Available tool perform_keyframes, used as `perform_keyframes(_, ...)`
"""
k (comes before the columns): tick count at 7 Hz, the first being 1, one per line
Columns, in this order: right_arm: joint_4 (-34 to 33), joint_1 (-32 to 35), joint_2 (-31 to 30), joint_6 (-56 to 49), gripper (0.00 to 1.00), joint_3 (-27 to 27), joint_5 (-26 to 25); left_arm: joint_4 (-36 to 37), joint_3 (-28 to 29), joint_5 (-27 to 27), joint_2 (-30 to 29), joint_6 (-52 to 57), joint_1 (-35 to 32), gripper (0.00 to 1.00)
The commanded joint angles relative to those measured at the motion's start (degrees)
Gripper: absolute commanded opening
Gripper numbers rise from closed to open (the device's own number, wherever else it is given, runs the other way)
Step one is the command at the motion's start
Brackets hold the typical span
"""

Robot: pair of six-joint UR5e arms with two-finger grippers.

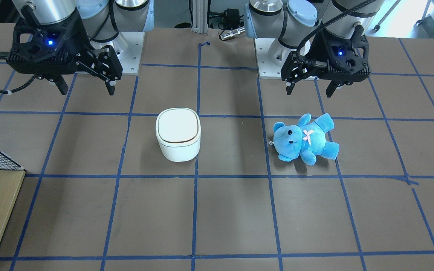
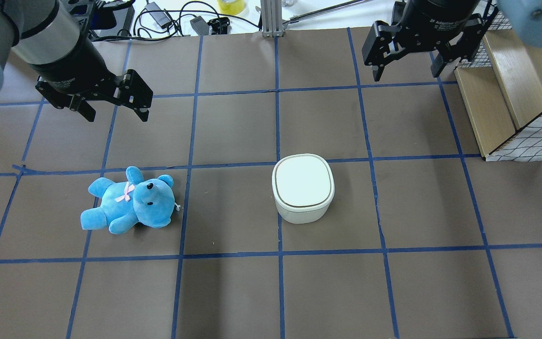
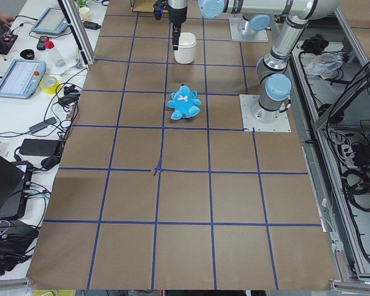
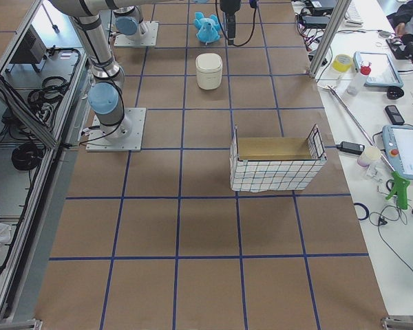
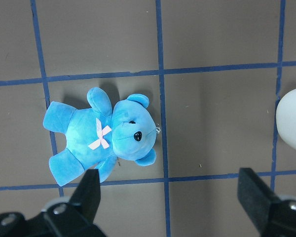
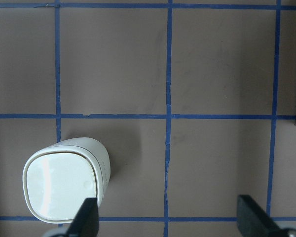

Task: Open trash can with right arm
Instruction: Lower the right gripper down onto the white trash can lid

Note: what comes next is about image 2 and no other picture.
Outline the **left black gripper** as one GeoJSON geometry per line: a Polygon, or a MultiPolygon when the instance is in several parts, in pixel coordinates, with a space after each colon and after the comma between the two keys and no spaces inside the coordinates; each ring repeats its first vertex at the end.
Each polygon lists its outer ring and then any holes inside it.
{"type": "Polygon", "coordinates": [[[95,122],[96,110],[81,95],[93,90],[93,99],[134,111],[149,119],[153,91],[138,71],[123,75],[110,71],[89,39],[94,1],[21,1],[24,28],[11,51],[45,81],[36,90],[56,109],[78,112],[95,122]]]}

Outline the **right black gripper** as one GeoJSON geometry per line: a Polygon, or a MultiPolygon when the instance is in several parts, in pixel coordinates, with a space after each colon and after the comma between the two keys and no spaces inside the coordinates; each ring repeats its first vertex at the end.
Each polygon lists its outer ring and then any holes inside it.
{"type": "Polygon", "coordinates": [[[441,75],[446,65],[457,58],[474,60],[486,33],[484,20],[475,12],[479,0],[407,0],[395,5],[400,13],[397,25],[375,21],[362,48],[363,60],[379,82],[385,67],[411,51],[431,51],[438,56],[432,62],[432,76],[441,75]],[[454,45],[450,40],[461,34],[454,45]]]}

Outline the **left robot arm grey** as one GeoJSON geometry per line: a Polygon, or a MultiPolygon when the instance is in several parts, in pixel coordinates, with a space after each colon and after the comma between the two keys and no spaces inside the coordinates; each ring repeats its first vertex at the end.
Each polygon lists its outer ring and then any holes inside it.
{"type": "Polygon", "coordinates": [[[36,90],[56,109],[93,122],[90,101],[133,110],[146,122],[153,91],[137,71],[115,75],[94,47],[93,30],[116,25],[131,0],[0,0],[0,90],[13,52],[37,75],[36,90]]]}

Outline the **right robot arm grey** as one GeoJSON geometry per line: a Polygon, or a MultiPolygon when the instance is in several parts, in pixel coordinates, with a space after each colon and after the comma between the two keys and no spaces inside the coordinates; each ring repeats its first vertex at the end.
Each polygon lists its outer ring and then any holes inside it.
{"type": "Polygon", "coordinates": [[[473,61],[494,18],[503,14],[523,43],[542,48],[542,0],[499,0],[489,18],[476,13],[477,0],[395,2],[393,23],[376,21],[363,44],[363,62],[374,81],[385,66],[411,53],[438,51],[431,64],[437,78],[457,59],[473,61]]]}

